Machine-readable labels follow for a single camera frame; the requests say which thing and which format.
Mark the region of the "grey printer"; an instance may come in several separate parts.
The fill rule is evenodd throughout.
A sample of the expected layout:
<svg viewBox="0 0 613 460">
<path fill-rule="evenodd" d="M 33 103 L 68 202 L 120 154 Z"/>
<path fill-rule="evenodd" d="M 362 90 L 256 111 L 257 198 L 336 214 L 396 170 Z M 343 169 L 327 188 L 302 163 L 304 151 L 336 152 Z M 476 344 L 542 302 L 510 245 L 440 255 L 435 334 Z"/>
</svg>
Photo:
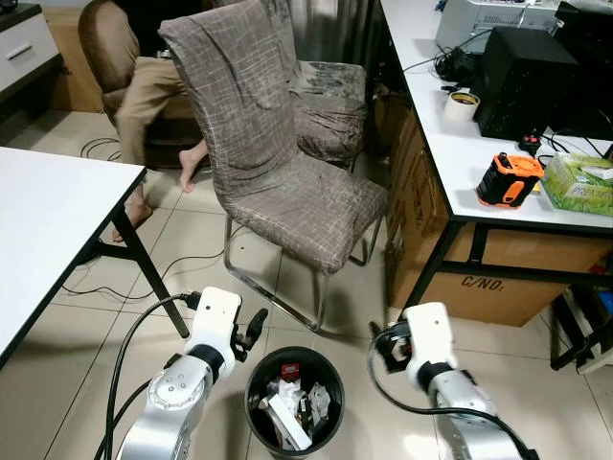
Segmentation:
<svg viewBox="0 0 613 460">
<path fill-rule="evenodd" d="M 496 27 L 534 28 L 552 34 L 560 5 L 561 0 L 446 0 L 435 44 L 482 54 Z"/>
</svg>

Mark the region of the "brown patterned covered chair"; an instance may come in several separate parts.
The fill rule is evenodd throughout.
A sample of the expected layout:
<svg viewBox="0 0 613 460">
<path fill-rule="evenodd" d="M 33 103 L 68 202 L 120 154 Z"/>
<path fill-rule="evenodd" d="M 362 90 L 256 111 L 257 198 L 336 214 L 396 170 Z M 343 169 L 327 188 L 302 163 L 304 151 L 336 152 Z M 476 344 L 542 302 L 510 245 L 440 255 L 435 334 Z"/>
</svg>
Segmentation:
<svg viewBox="0 0 613 460">
<path fill-rule="evenodd" d="M 242 0 L 159 26 L 209 149 L 215 192 L 240 224 L 310 266 L 312 318 L 271 290 L 264 298 L 324 332 L 329 277 L 381 223 L 385 189 L 297 145 L 289 71 L 261 0 Z"/>
</svg>

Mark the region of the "black speaker box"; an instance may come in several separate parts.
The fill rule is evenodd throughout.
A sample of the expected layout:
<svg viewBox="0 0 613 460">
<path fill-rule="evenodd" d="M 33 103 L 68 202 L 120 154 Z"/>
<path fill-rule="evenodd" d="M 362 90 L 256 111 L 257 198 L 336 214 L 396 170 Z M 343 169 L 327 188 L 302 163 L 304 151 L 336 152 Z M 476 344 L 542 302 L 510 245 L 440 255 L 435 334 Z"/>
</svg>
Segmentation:
<svg viewBox="0 0 613 460">
<path fill-rule="evenodd" d="M 510 141 L 540 134 L 577 83 L 578 73 L 578 62 L 547 32 L 493 28 L 474 83 L 479 134 Z"/>
</svg>

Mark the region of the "barefoot person in khaki trousers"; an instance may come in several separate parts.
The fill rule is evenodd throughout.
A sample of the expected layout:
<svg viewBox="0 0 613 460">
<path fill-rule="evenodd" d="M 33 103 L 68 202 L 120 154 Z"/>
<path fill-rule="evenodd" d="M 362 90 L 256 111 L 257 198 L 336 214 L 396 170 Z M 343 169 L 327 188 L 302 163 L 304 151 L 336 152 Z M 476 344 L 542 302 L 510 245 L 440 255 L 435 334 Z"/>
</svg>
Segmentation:
<svg viewBox="0 0 613 460">
<path fill-rule="evenodd" d="M 205 12 L 212 0 L 111 0 L 126 14 L 128 27 L 137 40 L 139 56 L 135 58 L 134 75 L 122 103 L 115 114 L 120 140 L 120 161 L 127 165 L 145 165 L 146 131 L 165 110 L 172 96 L 185 91 L 178 69 L 170 58 L 170 47 L 158 34 L 167 19 Z M 181 174 L 178 180 L 184 192 L 191 193 L 193 175 L 209 153 L 201 140 L 189 149 L 180 150 Z M 127 218 L 139 228 L 153 214 L 144 193 L 144 184 L 137 185 L 125 203 Z"/>
</svg>

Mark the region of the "crumpled white paper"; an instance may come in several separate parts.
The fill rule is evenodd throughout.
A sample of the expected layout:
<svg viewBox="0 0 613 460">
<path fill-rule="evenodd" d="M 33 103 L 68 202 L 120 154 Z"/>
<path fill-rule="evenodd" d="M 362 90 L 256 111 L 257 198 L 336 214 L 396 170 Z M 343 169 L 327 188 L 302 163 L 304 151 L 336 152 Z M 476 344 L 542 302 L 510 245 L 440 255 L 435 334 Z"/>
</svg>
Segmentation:
<svg viewBox="0 0 613 460">
<path fill-rule="evenodd" d="M 303 426 L 309 430 L 319 430 L 329 420 L 331 394 L 321 382 L 314 382 L 301 398 L 301 408 L 304 412 Z"/>
</svg>

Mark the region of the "orange and black tool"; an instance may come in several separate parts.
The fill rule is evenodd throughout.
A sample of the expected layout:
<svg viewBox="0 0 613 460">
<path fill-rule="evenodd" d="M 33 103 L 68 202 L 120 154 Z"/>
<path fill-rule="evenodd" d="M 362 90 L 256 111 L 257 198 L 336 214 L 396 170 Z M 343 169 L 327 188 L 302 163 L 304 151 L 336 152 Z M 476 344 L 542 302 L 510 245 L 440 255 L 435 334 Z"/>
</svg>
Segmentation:
<svg viewBox="0 0 613 460">
<path fill-rule="evenodd" d="M 529 156 L 496 154 L 476 189 L 479 202 L 486 205 L 518 209 L 546 170 L 538 159 Z"/>
</svg>

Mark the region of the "white drawer cabinet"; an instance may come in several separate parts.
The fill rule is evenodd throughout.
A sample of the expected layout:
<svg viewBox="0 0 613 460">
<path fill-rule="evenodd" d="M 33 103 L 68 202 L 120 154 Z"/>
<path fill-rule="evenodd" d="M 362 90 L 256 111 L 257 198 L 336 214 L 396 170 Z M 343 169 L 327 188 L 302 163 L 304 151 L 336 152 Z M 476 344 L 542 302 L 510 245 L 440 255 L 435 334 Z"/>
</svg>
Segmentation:
<svg viewBox="0 0 613 460">
<path fill-rule="evenodd" d="M 0 0 L 0 126 L 47 110 L 62 64 L 42 6 Z"/>
</svg>

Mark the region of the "large brown cardboard box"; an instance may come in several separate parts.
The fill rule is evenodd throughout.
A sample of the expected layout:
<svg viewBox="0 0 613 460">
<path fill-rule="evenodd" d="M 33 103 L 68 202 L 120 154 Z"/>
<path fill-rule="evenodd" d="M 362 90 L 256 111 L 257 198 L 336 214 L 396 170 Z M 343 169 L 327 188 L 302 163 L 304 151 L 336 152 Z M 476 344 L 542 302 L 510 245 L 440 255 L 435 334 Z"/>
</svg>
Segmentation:
<svg viewBox="0 0 613 460">
<path fill-rule="evenodd" d="M 420 128 L 411 97 L 386 98 L 376 118 L 381 134 L 393 139 L 385 262 L 389 313 L 396 316 L 404 307 L 398 307 L 397 301 L 406 298 L 420 279 L 429 258 L 429 245 L 441 236 L 446 203 L 434 178 L 429 149 L 418 136 Z M 610 250 L 612 241 L 606 240 L 490 232 L 485 262 L 561 271 L 575 271 L 587 265 L 591 272 L 592 265 Z M 473 280 L 465 275 L 438 273 L 418 304 L 442 302 L 459 318 L 521 326 L 569 286 L 509 279 Z"/>
</svg>

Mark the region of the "white flat paper box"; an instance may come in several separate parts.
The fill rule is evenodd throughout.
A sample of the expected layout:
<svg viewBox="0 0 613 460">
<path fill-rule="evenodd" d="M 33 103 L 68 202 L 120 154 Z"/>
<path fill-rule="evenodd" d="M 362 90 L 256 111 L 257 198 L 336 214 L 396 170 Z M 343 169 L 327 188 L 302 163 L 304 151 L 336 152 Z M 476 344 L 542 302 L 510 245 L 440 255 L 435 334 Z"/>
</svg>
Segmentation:
<svg viewBox="0 0 613 460">
<path fill-rule="evenodd" d="M 281 449 L 302 451 L 311 448 L 310 435 L 295 418 L 297 412 L 284 396 L 273 394 L 262 399 L 260 404 L 275 427 Z"/>
</svg>

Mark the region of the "grey floral covered chair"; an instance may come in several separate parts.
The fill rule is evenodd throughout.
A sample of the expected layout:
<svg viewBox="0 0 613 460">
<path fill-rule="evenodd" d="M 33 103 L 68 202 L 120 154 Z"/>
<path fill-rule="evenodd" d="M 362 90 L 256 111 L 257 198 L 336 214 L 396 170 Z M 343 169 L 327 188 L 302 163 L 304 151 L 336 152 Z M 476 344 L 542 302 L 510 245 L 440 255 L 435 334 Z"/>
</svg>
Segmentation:
<svg viewBox="0 0 613 460">
<path fill-rule="evenodd" d="M 365 70 L 355 64 L 299 60 L 288 0 L 260 3 L 279 44 L 299 150 L 353 170 L 355 158 L 365 149 Z"/>
</svg>

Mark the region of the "white table with black legs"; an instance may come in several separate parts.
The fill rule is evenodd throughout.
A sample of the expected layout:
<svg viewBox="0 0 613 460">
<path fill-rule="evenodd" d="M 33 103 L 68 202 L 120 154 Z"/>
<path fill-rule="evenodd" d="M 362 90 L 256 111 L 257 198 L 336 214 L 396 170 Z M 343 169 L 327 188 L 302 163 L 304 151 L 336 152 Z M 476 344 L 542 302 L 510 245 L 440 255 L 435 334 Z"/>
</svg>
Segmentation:
<svg viewBox="0 0 613 460">
<path fill-rule="evenodd" d="M 0 148 L 0 369 L 92 251 L 127 259 L 170 297 L 124 203 L 142 166 Z"/>
</svg>

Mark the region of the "white desk with black frame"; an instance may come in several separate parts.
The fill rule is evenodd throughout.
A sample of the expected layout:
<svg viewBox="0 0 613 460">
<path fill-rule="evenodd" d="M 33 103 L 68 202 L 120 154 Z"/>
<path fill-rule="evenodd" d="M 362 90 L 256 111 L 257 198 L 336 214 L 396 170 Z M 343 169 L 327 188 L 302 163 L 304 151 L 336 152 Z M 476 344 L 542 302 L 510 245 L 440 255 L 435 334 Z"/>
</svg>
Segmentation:
<svg viewBox="0 0 613 460">
<path fill-rule="evenodd" d="M 380 0 L 394 44 L 398 69 L 407 83 L 415 108 L 420 137 L 429 149 L 434 178 L 446 203 L 446 221 L 437 242 L 429 245 L 423 273 L 398 307 L 417 304 L 438 273 L 455 273 L 478 279 L 509 279 L 552 284 L 610 288 L 610 273 L 592 273 L 587 264 L 575 271 L 544 270 L 525 264 L 485 262 L 490 232 L 553 234 L 586 240 L 613 240 L 613 219 L 558 210 L 543 194 L 527 197 L 518 209 L 504 209 L 478 201 L 476 188 L 491 158 L 511 152 L 510 141 L 479 135 L 473 120 L 451 122 L 445 110 L 443 81 L 430 73 L 438 52 L 434 35 L 442 14 L 437 0 Z"/>
</svg>

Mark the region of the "black round rubbish bin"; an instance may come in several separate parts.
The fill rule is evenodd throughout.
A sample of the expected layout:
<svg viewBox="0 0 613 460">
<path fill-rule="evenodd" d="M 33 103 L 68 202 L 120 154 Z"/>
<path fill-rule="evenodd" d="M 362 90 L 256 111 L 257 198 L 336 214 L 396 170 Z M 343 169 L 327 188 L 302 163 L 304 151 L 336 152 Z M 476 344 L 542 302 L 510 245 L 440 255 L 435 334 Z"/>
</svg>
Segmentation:
<svg viewBox="0 0 613 460">
<path fill-rule="evenodd" d="M 301 376 L 296 380 L 284 380 L 279 376 L 282 363 L 301 363 Z M 331 408 L 329 420 L 321 426 L 321 429 L 309 430 L 306 433 L 312 439 L 311 448 L 302 451 L 290 451 L 280 448 L 279 438 L 275 427 L 261 407 L 261 400 L 273 394 L 279 394 L 292 404 L 297 412 L 297 420 L 303 426 L 304 412 L 301 408 L 301 398 L 304 391 L 308 390 L 314 382 L 324 384 L 331 394 Z M 343 403 L 345 403 L 345 390 L 343 390 L 340 373 L 319 352 L 306 347 L 284 347 L 265 356 L 251 373 L 248 387 L 245 391 L 246 416 L 249 425 L 258 441 L 277 459 L 280 460 L 303 460 L 312 452 L 318 451 L 325 443 L 333 438 L 340 430 L 343 417 Z"/>
</svg>

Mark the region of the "black metal rack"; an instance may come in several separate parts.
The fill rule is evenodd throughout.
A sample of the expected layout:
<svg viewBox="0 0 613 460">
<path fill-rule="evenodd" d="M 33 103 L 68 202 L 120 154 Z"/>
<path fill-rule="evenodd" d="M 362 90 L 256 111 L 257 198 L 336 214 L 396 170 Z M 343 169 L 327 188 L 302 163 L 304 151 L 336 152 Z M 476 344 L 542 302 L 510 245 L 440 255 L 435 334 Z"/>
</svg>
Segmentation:
<svg viewBox="0 0 613 460">
<path fill-rule="evenodd" d="M 573 364 L 579 374 L 590 374 L 613 363 L 612 337 L 592 340 L 612 319 L 612 293 L 600 287 L 570 285 L 549 307 L 551 368 Z"/>
</svg>

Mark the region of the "black monitor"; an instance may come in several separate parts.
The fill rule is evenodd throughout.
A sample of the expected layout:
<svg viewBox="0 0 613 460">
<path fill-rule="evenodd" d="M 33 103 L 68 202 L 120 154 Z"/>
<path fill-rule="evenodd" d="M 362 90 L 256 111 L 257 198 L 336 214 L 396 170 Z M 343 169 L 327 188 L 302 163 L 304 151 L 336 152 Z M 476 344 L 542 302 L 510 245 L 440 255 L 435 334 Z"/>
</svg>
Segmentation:
<svg viewBox="0 0 613 460">
<path fill-rule="evenodd" d="M 607 0 L 561 0 L 555 39 L 578 63 L 577 78 L 557 106 L 560 134 L 610 140 L 613 104 L 613 6 Z"/>
</svg>

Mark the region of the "green tissue box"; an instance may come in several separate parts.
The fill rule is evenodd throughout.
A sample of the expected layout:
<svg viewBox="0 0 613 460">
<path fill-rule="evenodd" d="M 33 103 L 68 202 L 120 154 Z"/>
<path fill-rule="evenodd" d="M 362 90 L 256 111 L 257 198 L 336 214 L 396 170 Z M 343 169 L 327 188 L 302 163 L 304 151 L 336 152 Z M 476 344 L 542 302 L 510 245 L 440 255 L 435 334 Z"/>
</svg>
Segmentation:
<svg viewBox="0 0 613 460">
<path fill-rule="evenodd" d="M 557 209 L 613 216 L 613 162 L 610 159 L 558 153 L 549 161 L 540 183 Z"/>
</svg>

